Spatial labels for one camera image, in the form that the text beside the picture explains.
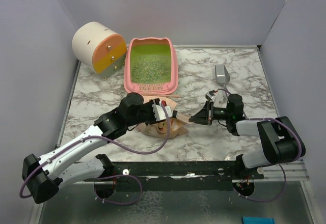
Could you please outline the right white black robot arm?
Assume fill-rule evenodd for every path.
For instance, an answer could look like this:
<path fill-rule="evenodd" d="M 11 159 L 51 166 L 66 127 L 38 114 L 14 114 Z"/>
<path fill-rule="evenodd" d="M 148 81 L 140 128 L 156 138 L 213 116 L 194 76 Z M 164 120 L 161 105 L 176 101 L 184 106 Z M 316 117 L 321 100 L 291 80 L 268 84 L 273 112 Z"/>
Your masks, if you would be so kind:
<path fill-rule="evenodd" d="M 206 94 L 203 108 L 189 121 L 200 125 L 211 125 L 213 121 L 225 121 L 228 132 L 234 136 L 255 136 L 261 148 L 237 157 L 240 163 L 234 166 L 238 178 L 248 177 L 253 168 L 293 162 L 306 153 L 300 136 L 288 117 L 247 119 L 244 103 L 239 94 L 228 96 L 226 108 L 214 106 L 214 91 Z"/>

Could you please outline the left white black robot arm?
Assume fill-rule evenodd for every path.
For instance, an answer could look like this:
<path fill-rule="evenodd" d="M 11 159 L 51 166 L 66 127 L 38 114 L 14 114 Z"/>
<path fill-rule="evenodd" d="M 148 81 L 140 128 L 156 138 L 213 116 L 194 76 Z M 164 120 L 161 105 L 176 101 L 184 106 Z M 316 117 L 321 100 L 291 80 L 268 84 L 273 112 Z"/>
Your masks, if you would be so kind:
<path fill-rule="evenodd" d="M 67 184 L 92 178 L 108 180 L 114 166 L 107 157 L 97 156 L 84 163 L 78 160 L 108 143 L 130 151 L 115 140 L 132 126 L 168 121 L 171 116 L 171 108 L 164 100 L 154 98 L 145 102 L 138 93 L 127 94 L 118 107 L 102 114 L 77 138 L 41 156 L 28 155 L 23 160 L 23 185 L 19 196 L 22 199 L 32 198 L 36 204 L 41 204 Z"/>

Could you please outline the clear plastic litter scoop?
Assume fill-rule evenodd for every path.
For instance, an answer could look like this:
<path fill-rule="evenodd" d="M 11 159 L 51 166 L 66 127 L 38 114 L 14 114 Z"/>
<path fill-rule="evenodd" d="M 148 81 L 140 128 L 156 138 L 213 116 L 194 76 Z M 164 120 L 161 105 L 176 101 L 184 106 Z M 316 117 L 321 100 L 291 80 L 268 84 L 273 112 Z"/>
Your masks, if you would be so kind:
<path fill-rule="evenodd" d="M 223 87 L 223 90 L 230 94 L 229 90 L 227 89 L 227 84 L 230 81 L 230 74 L 227 71 L 227 68 L 223 64 L 217 64 L 214 66 L 214 73 L 215 73 L 215 80 L 218 85 Z"/>

